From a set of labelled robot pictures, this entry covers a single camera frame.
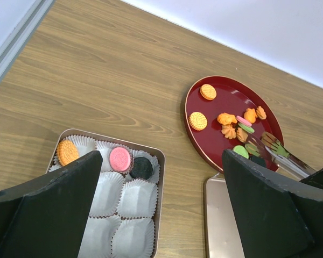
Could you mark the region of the pink round cookie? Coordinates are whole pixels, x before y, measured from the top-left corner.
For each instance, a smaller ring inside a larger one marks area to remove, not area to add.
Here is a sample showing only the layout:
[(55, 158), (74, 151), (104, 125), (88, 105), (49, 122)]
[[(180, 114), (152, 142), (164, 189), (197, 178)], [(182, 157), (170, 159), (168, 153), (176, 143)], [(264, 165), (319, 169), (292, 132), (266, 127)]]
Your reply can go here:
[(131, 165), (131, 155), (123, 147), (114, 148), (109, 154), (109, 163), (113, 170), (127, 172)]

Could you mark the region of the black cookie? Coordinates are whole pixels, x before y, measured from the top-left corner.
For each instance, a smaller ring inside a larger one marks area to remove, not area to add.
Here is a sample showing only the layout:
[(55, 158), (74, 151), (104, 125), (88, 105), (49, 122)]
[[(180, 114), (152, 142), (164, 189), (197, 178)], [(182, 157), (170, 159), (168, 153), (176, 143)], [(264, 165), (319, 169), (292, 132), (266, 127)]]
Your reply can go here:
[(145, 157), (134, 158), (134, 166), (130, 171), (132, 178), (141, 178), (148, 180), (153, 173), (153, 166), (151, 162)]

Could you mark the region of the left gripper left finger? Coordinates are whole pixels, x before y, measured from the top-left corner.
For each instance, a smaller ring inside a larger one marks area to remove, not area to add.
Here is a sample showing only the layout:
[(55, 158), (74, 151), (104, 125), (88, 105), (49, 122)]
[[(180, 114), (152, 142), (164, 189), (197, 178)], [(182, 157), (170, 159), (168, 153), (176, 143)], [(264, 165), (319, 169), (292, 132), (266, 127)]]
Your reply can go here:
[(92, 151), (0, 191), (0, 257), (77, 257), (102, 165)]

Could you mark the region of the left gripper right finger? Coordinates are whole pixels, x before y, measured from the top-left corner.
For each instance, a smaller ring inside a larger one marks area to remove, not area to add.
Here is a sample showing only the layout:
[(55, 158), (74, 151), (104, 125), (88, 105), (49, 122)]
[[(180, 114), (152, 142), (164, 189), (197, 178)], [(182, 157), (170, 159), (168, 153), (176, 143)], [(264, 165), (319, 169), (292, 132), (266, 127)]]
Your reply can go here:
[(323, 189), (222, 153), (246, 257), (323, 257)]

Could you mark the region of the metal tongs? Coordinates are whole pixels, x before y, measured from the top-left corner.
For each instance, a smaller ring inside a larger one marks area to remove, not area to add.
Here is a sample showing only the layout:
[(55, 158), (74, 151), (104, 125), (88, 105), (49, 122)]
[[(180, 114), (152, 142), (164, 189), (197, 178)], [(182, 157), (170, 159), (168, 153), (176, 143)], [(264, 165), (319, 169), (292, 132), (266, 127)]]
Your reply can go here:
[(291, 154), (271, 133), (263, 132), (260, 138), (248, 134), (245, 147), (250, 154), (276, 164), (298, 180), (316, 173), (312, 167)]

